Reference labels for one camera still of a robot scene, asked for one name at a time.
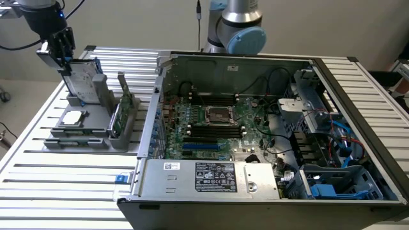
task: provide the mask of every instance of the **blue pcie slot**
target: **blue pcie slot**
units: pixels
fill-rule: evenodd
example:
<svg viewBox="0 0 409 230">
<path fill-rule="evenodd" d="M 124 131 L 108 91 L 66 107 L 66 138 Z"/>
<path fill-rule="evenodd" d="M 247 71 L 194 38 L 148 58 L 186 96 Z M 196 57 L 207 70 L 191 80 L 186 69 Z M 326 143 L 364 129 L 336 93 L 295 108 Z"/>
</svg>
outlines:
<svg viewBox="0 0 409 230">
<path fill-rule="evenodd" d="M 220 150 L 220 145 L 211 144 L 184 144 L 183 149 L 190 150 Z"/>
</svg>

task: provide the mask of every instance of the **floor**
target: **floor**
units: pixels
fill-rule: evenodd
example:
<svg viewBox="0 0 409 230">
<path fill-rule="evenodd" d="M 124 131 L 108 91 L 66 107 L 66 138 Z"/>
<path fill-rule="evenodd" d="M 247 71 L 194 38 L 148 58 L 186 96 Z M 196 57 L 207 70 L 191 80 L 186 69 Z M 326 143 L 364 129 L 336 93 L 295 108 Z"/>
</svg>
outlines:
<svg viewBox="0 0 409 230">
<path fill-rule="evenodd" d="M 2 88 L 11 94 L 12 99 L 7 103 L 0 102 L 0 122 L 19 136 L 38 113 L 43 103 L 58 87 L 59 82 L 28 81 L 28 80 L 0 80 Z M 7 139 L 14 143 L 15 137 L 6 134 Z M 7 150 L 0 148 L 0 159 Z"/>
</svg>

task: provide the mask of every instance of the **white wall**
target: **white wall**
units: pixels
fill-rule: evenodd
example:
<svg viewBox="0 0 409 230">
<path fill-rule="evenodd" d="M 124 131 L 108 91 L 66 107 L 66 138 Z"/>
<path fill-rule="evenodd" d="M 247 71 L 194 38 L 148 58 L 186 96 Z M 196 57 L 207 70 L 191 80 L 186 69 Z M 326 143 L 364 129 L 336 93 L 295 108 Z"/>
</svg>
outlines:
<svg viewBox="0 0 409 230">
<path fill-rule="evenodd" d="M 79 0 L 66 0 L 71 11 Z M 207 10 L 203 2 L 203 46 Z M 196 49 L 196 0 L 87 0 L 68 23 L 78 43 L 140 48 Z M 356 56 L 368 69 L 387 69 L 409 39 L 408 0 L 260 0 L 268 44 L 263 52 Z M 0 20 L 0 44 L 38 39 L 24 19 Z M 35 50 L 0 51 L 0 78 L 59 81 Z"/>
</svg>

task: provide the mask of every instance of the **power supply label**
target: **power supply label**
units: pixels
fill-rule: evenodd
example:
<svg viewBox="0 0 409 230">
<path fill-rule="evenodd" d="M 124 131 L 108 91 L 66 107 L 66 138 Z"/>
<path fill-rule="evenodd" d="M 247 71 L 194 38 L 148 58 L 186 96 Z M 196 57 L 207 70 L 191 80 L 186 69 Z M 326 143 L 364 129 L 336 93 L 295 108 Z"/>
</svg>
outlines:
<svg viewBox="0 0 409 230">
<path fill-rule="evenodd" d="M 236 193 L 234 163 L 196 163 L 195 189 L 198 192 Z"/>
</svg>

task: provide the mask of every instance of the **green circuit board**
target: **green circuit board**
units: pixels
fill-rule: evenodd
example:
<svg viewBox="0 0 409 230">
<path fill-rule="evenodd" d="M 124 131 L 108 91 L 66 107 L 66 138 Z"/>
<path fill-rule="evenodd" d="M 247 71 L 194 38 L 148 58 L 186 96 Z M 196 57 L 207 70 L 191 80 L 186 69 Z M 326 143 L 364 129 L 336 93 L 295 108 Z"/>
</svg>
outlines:
<svg viewBox="0 0 409 230">
<path fill-rule="evenodd" d="M 271 133 L 270 127 L 264 126 L 264 111 L 259 110 L 259 101 L 254 98 L 244 98 L 234 106 L 207 106 L 192 105 L 187 100 L 180 100 L 170 109 L 167 122 L 168 147 L 166 152 L 167 159 L 194 159 L 194 160 L 244 160 L 247 156 L 258 153 L 263 156 L 264 149 L 260 148 L 260 140 L 268 143 L 268 136 L 262 134 L 255 127 L 255 117 L 263 121 L 259 128 Z M 230 114 L 231 117 L 211 117 L 216 113 Z M 191 155 L 184 155 L 184 138 L 188 125 L 199 126 L 231 126 L 246 127 L 247 135 L 243 138 L 218 138 L 219 150 L 192 150 Z"/>
</svg>

